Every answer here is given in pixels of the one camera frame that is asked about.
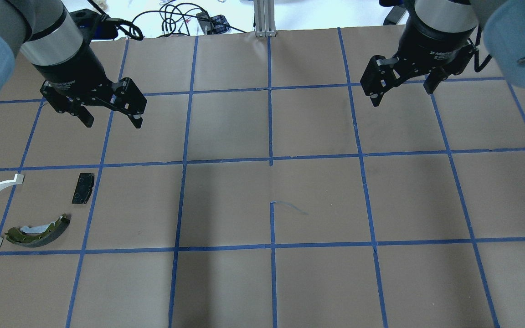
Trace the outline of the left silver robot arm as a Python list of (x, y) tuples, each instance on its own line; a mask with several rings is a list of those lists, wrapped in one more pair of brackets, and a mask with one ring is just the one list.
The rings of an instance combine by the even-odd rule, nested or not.
[(102, 106), (142, 126), (147, 100), (129, 77), (111, 81), (90, 47), (123, 30), (143, 40), (131, 21), (108, 16), (100, 6), (69, 12), (60, 0), (0, 0), (0, 92), (13, 74), (18, 53), (41, 73), (40, 93), (57, 113), (94, 122), (86, 106)]

